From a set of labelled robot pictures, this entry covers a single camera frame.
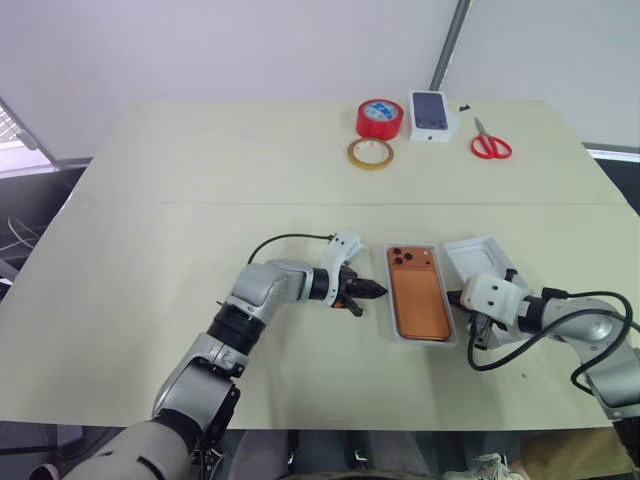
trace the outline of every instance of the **table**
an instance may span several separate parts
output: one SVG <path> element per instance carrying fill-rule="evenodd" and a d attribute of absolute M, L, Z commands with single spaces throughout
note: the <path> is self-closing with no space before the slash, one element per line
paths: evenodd
<path fill-rule="evenodd" d="M 480 103 L 470 104 L 476 108 Z M 558 179 L 546 177 L 558 171 L 554 162 L 535 153 L 546 137 L 527 143 L 527 135 L 512 133 L 512 140 L 497 120 L 489 120 L 500 118 L 500 111 L 521 111 L 530 112 L 523 113 L 525 118 L 535 113 L 539 123 L 549 125 L 558 122 L 550 109 L 528 102 L 519 108 L 517 102 L 482 105 L 483 122 L 496 122 L 487 128 L 511 141 L 514 152 L 517 138 L 523 153 L 514 154 L 512 164 L 469 160 L 469 165 L 478 162 L 486 168 L 473 170 L 473 182 L 461 180 L 474 189 L 476 201 L 473 192 L 445 188 L 435 180 L 423 193 L 407 192 L 401 183 L 418 184 L 407 170 L 410 164 L 420 175 L 430 171 L 434 179 L 455 178 L 456 172 L 461 176 L 460 165 L 467 164 L 463 155 L 468 155 L 461 138 L 451 150 L 414 146 L 399 138 L 393 169 L 367 177 L 344 157 L 336 158 L 346 146 L 343 140 L 352 136 L 346 123 L 334 143 L 327 140 L 328 132 L 321 132 L 317 138 L 323 139 L 324 154 L 313 150 L 314 158 L 325 157 L 325 166 L 333 162 L 337 178 L 353 179 L 347 195 L 335 190 L 319 168 L 313 180 L 305 181 L 304 169 L 295 167 L 294 181 L 293 173 L 282 171 L 284 160 L 271 164 L 268 179 L 254 175 L 266 173 L 261 160 L 277 160 L 277 151 L 291 164 L 300 160 L 301 144 L 308 145 L 309 139 L 292 136 L 283 151 L 280 137 L 287 130 L 278 135 L 272 130 L 277 141 L 250 130 L 253 143 L 241 148 L 247 155 L 246 149 L 261 151 L 263 157 L 248 155 L 243 170 L 228 157 L 193 160 L 197 152 L 201 158 L 209 155 L 213 145 L 219 150 L 219 139 L 227 145 L 224 138 L 239 135 L 231 122 L 212 134 L 213 143 L 203 134 L 196 138 L 195 125 L 205 121 L 207 108 L 216 118 L 213 113 L 232 113 L 231 104 L 133 107 L 0 304 L 0 378 L 11 386 L 0 391 L 0 418 L 92 425 L 127 425 L 147 418 L 157 389 L 195 335 L 207 328 L 218 309 L 216 301 L 228 294 L 250 251 L 272 235 L 294 230 L 359 232 L 367 249 L 353 266 L 361 276 L 383 283 L 385 242 L 441 244 L 494 234 L 534 291 L 542 286 L 607 288 L 628 296 L 637 310 L 640 222 L 635 213 L 595 162 L 585 158 L 566 127 L 562 136 L 547 142 L 547 155 L 555 157 L 556 149 L 567 155 L 557 157 L 563 158 L 556 163 L 564 172 Z M 328 112 L 339 119 L 352 107 L 279 108 L 307 112 L 299 122 L 324 123 Z M 203 113 L 196 116 L 198 122 L 185 117 L 178 126 L 157 120 L 158 108 L 175 108 L 172 120 L 190 110 Z M 468 130 L 467 122 L 472 117 L 463 121 L 462 132 Z M 156 143 L 140 141 L 141 136 L 153 138 L 152 131 L 168 153 Z M 178 155 L 181 149 L 187 150 L 185 156 Z M 449 163 L 425 167 L 418 160 L 426 151 L 440 152 Z M 539 163 L 532 170 L 518 163 L 533 158 Z M 181 159 L 186 160 L 178 168 Z M 505 178 L 500 166 L 511 169 L 510 185 L 520 185 L 522 197 L 513 198 L 518 192 L 514 188 L 509 195 L 511 187 L 481 187 L 496 182 L 495 176 Z M 576 181 L 568 180 L 569 171 Z M 207 172 L 212 189 L 204 188 Z M 368 186 L 371 179 L 381 188 L 381 201 Z M 325 182 L 324 196 L 318 182 Z M 244 197 L 230 187 L 234 183 L 242 186 Z M 258 260 L 286 255 L 316 263 L 323 248 L 323 242 L 283 241 L 265 248 Z M 447 287 L 458 288 L 446 261 L 443 270 Z M 597 403 L 569 383 L 577 360 L 565 345 L 541 342 L 508 366 L 478 373 L 467 366 L 462 345 L 434 350 L 392 342 L 387 299 L 362 303 L 362 318 L 319 303 L 285 306 L 263 333 L 238 382 L 242 398 L 231 427 L 510 430 L 608 424 Z M 489 353 L 486 359 L 503 353 Z"/>

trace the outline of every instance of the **floor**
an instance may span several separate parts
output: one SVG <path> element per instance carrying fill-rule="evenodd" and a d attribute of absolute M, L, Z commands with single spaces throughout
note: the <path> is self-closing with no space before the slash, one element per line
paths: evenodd
<path fill-rule="evenodd" d="M 621 190 L 629 204 L 640 215 L 640 164 L 598 161 L 604 172 Z M 81 171 L 34 175 L 33 178 L 0 179 L 0 219 L 14 215 L 32 228 L 43 231 L 66 201 Z M 0 224 L 0 245 L 10 240 Z M 9 252 L 2 258 L 17 268 L 24 263 L 28 251 Z M 0 288 L 0 301 L 3 289 Z M 17 422 L 0 422 L 0 473 L 3 478 L 26 479 L 40 463 L 49 461 L 67 472 L 120 429 L 109 427 L 55 426 Z M 229 431 L 224 439 L 227 459 L 215 478 L 226 478 L 230 460 L 242 436 L 242 431 Z M 446 470 L 463 470 L 470 458 L 482 453 L 502 452 L 518 458 L 520 439 L 526 432 L 417 432 L 416 439 L 434 474 Z M 307 471 L 319 464 L 340 466 L 344 463 L 345 433 L 336 431 L 305 431 L 300 438 L 297 468 Z M 8 448 L 48 446 L 44 453 L 16 453 Z M 193 478 L 198 478 L 194 466 Z"/>

